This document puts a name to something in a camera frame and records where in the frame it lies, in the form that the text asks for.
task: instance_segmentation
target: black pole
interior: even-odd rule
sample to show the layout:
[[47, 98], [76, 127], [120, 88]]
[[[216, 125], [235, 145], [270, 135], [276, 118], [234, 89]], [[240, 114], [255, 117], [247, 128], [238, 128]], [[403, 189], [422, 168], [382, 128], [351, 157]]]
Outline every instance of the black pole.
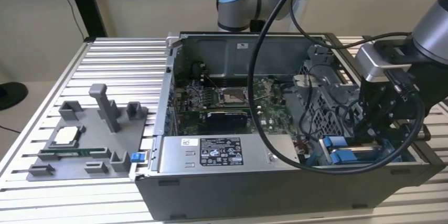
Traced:
[[107, 37], [96, 0], [75, 0], [90, 37]]

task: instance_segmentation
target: slotted aluminum surface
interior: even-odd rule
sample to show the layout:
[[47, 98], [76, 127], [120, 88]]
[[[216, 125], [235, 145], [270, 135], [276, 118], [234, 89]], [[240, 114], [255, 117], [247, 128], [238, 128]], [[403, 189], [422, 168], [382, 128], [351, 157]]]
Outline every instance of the slotted aluminum surface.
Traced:
[[[340, 37], [344, 44], [360, 39]], [[351, 49], [352, 54], [356, 52], [358, 48]], [[94, 106], [88, 88], [95, 82], [108, 84], [108, 96], [119, 105], [140, 101], [150, 107], [142, 144], [143, 150], [150, 149], [164, 62], [164, 39], [99, 39], [80, 49], [79, 56], [55, 85], [54, 96], [47, 97], [0, 163], [0, 167], [6, 167], [0, 177], [0, 221], [154, 222], [136, 186], [128, 178], [28, 182], [23, 171], [34, 164], [35, 154], [56, 126], [62, 102], [79, 100], [83, 106]], [[426, 123], [432, 133], [430, 145], [448, 163], [448, 112], [440, 105], [432, 108]], [[195, 223], [448, 223], [447, 210], [448, 169], [420, 187], [399, 190], [375, 209]]]

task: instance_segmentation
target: screw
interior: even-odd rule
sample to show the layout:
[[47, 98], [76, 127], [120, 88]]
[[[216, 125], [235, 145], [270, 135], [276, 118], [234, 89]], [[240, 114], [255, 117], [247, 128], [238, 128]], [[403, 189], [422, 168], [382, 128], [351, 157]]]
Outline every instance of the screw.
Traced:
[[374, 130], [374, 129], [368, 129], [368, 130], [367, 130], [367, 133], [368, 133], [371, 136], [375, 136], [375, 130]]

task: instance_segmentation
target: power supply label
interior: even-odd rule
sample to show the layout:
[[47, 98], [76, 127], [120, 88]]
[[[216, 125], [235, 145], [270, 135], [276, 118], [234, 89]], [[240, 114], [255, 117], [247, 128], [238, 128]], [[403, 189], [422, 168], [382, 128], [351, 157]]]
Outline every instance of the power supply label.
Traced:
[[202, 138], [202, 165], [243, 165], [243, 149], [239, 137]]

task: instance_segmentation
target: barcode sticker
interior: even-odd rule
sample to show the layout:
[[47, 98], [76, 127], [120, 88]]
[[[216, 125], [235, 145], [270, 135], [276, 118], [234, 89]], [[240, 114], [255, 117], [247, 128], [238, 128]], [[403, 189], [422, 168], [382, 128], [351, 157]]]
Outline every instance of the barcode sticker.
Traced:
[[182, 146], [198, 146], [199, 139], [198, 138], [183, 138], [180, 143]]

